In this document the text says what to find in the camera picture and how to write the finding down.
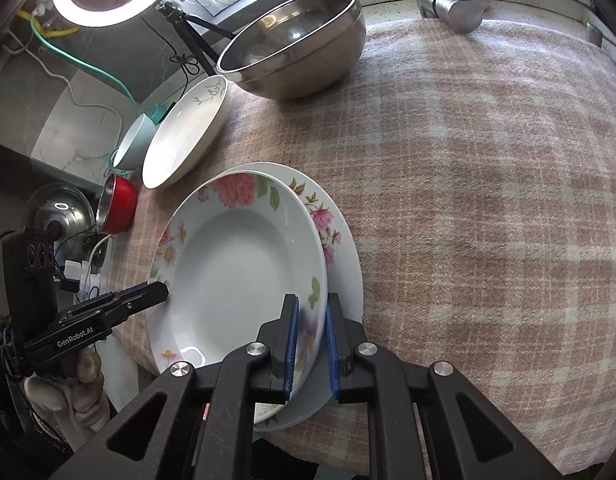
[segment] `tablecloth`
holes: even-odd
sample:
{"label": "tablecloth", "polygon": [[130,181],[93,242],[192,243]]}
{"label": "tablecloth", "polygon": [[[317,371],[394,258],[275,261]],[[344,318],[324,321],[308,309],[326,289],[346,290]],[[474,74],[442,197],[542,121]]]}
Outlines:
{"label": "tablecloth", "polygon": [[[205,160],[141,189],[110,285],[145,280],[182,200],[269,160],[315,178],[345,215],[370,340],[402,360],[456,365],[563,473],[616,445],[616,66],[531,25],[438,20],[370,27],[326,91],[275,102],[233,89]],[[154,370],[142,314],[116,330]],[[265,438],[365,472],[365,407],[329,404]]]}

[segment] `pot lid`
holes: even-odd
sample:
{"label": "pot lid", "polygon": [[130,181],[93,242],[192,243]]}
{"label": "pot lid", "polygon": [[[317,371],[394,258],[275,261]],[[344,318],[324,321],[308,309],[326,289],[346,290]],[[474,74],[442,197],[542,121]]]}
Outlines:
{"label": "pot lid", "polygon": [[54,234],[55,260],[60,266],[65,260],[85,259],[90,233],[78,233],[93,226],[94,213],[88,199],[77,188],[62,182],[40,187],[28,200],[22,219],[22,227],[47,229]]}

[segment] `blue gripper pad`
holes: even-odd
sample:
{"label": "blue gripper pad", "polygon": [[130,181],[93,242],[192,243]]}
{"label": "blue gripper pad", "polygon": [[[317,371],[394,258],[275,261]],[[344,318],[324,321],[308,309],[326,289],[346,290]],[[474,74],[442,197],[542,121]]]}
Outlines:
{"label": "blue gripper pad", "polygon": [[330,373],[330,389],[336,400],[339,400],[339,354],[335,329],[332,325],[332,311],[330,303],[326,305],[326,340],[328,343],[328,370]]}
{"label": "blue gripper pad", "polygon": [[297,339],[299,338],[299,299],[294,299],[293,317],[288,332],[288,345],[285,348],[285,374],[283,376],[283,397],[290,400],[293,390],[294,358],[297,355]]}

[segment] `glove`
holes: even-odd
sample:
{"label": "glove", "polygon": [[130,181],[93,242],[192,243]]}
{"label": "glove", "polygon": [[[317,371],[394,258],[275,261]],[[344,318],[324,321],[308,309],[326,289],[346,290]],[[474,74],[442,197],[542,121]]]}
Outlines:
{"label": "glove", "polygon": [[110,420],[101,357],[89,348],[79,351],[76,379],[34,375],[25,380],[24,391],[37,416],[73,451]]}

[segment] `yellow cable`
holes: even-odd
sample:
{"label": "yellow cable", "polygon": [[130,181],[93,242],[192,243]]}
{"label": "yellow cable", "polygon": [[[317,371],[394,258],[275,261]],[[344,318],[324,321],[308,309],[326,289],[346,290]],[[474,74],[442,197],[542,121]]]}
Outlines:
{"label": "yellow cable", "polygon": [[[16,12],[16,15],[19,18],[23,18],[26,22],[30,21],[30,13],[29,12],[25,12],[22,9],[19,9]],[[78,31],[78,27],[70,27],[70,28],[65,28],[63,30],[43,30],[43,27],[41,27],[41,23],[39,23],[39,20],[37,20],[36,17],[34,17],[34,28],[36,28],[36,30],[39,31],[39,34],[41,34],[44,38],[60,38],[61,36],[67,36],[69,34],[74,34],[76,31]]]}

